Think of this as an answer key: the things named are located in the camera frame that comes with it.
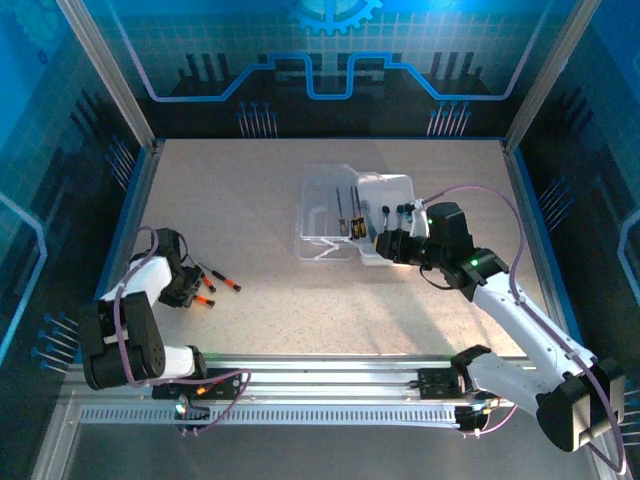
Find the clear plastic tool box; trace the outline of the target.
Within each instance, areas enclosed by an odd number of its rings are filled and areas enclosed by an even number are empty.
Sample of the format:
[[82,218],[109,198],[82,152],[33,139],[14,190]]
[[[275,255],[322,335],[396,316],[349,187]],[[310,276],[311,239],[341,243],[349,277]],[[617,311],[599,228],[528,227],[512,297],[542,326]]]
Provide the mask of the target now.
[[[307,262],[337,263],[359,258],[369,267],[389,266],[366,238],[352,237],[350,187],[358,187],[360,202],[367,200],[373,210],[378,234],[383,232],[382,206],[390,208],[388,230],[408,230],[410,221],[399,217],[396,207],[414,199],[412,179],[404,174],[358,172],[348,164],[317,164],[305,169],[302,199],[296,224],[295,253]],[[340,235],[336,187],[339,187],[348,235]]]

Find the controller board with green light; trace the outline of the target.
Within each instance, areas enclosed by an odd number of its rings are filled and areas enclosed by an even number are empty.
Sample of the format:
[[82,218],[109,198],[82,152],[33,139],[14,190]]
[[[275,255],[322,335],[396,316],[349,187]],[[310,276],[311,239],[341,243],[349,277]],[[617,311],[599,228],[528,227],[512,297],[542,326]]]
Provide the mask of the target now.
[[489,421],[489,415],[483,408],[471,406],[456,406],[454,409],[455,422],[461,432],[475,432],[483,430]]
[[210,418],[210,410],[198,406],[185,395],[180,395],[175,405],[174,419],[178,421],[200,421]]

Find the aluminium mounting beam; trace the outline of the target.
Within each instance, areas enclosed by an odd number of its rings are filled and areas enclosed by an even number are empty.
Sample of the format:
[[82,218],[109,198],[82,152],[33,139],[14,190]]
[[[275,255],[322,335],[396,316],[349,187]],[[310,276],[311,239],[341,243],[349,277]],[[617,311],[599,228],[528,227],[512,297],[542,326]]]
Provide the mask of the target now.
[[[408,401],[460,406],[512,403],[499,396],[494,400],[422,400],[419,391],[409,387],[409,382],[417,378],[418,369],[454,367],[461,373],[452,363],[456,356],[221,356],[212,360],[204,358],[205,373],[208,368],[231,369],[232,372],[204,382],[214,383],[244,373],[244,384],[238,396],[262,403],[384,404]],[[534,368],[529,359],[501,358],[524,370]],[[159,385],[124,385],[94,390],[86,382],[83,367],[78,366],[68,371],[59,398],[105,399],[109,402],[121,397],[152,398],[154,386]]]

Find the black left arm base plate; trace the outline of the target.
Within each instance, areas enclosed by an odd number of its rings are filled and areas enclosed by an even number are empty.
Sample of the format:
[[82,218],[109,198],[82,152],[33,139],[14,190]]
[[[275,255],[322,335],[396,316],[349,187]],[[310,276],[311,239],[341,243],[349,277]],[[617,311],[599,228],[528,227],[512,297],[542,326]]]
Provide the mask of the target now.
[[205,383],[204,380],[213,377],[224,376],[231,373],[231,369],[208,368],[204,374],[194,373],[189,380],[197,380],[195,385],[179,383],[167,383],[154,386],[152,398],[157,400],[178,400],[185,397],[188,400],[234,400],[244,384],[244,373],[237,373],[214,383]]

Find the aluminium side rail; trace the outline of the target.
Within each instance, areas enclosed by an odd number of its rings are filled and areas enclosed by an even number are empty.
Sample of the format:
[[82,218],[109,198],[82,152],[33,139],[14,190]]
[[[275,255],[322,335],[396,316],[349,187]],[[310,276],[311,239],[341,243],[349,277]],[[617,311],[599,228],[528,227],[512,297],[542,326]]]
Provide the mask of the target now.
[[112,288],[126,270],[128,259],[134,251],[138,228],[142,225],[164,143],[164,140],[159,140],[155,148],[140,151],[97,284],[72,310],[72,319],[79,325],[83,323],[83,309]]
[[519,148],[513,153],[505,153],[505,164],[523,221],[544,305],[551,319],[580,345],[584,345],[584,338],[538,204],[538,197]]

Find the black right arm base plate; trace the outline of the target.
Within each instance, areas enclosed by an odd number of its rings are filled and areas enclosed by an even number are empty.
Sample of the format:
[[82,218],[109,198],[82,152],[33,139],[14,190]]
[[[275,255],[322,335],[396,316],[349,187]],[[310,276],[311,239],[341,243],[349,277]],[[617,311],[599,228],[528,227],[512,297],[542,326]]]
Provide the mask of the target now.
[[498,396],[474,389],[454,367],[423,368],[409,387],[419,391],[422,400],[494,400]]

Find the aluminium lower frame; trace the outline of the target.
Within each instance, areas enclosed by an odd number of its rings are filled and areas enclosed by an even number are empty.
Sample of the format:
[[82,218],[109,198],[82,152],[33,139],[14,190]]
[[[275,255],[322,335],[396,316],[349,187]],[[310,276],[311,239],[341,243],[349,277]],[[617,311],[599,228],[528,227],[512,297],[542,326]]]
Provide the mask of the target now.
[[57,406],[32,480],[640,480],[587,451],[564,454],[517,414],[489,435],[418,426],[218,425],[184,438],[177,425],[85,424],[88,402]]

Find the aluminium frame post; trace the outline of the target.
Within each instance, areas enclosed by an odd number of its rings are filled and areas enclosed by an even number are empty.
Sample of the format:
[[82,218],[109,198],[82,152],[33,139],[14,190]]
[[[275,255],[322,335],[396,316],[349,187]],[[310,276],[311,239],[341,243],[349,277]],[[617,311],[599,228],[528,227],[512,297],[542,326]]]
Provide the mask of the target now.
[[151,147],[155,135],[83,0],[56,3],[134,137],[141,147]]
[[520,109],[507,131],[503,147],[514,153],[529,130],[541,106],[566,67],[602,0],[576,0],[556,40],[547,54]]

